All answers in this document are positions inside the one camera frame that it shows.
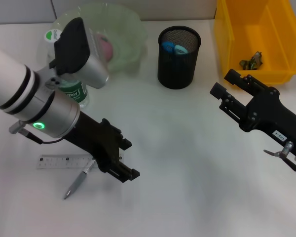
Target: white table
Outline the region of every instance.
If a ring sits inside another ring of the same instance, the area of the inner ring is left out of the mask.
[[[122,184],[93,172],[64,201],[79,170],[36,170],[38,156],[84,152],[67,141],[37,145],[10,135],[16,119],[0,111],[0,237],[296,236],[296,174],[263,152],[281,146],[262,132],[241,131],[209,94],[222,82],[213,21],[144,25],[149,37],[140,68],[114,75],[102,89],[89,88],[84,110],[122,130],[133,143],[125,163],[141,176]],[[157,38],[172,25],[192,27],[202,37],[194,81],[178,91],[156,78]],[[0,48],[38,70],[49,27],[0,25]],[[296,76],[278,89],[296,113]],[[251,98],[228,90],[244,104]]]

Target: silver pen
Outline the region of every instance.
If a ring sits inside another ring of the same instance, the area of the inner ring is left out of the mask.
[[[92,159],[88,162],[88,164],[85,166],[85,168],[81,171],[81,173],[75,179],[73,184],[71,184],[70,187],[68,188],[68,190],[64,196],[64,199],[67,199],[71,194],[73,194],[79,188],[79,186],[82,184],[82,182],[87,177],[89,171],[92,169],[94,163],[95,163],[95,159]]]

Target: pink ball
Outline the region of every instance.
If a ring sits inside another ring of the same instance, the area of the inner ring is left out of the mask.
[[[113,46],[109,42],[108,38],[102,34],[97,34],[99,42],[102,46],[104,56],[107,62],[109,62],[113,58]]]

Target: transparent ruler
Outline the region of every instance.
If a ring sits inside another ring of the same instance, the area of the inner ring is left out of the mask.
[[[119,150],[119,159],[124,160],[124,151]],[[90,154],[83,155],[41,155],[36,165],[37,169],[83,169],[93,159]],[[92,170],[97,170],[95,163]]]

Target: yellow plastic bin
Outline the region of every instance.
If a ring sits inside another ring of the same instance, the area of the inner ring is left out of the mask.
[[[296,17],[289,0],[217,0],[215,36],[222,72],[235,69],[265,84],[283,84],[296,74]],[[241,60],[262,52],[256,71]]]

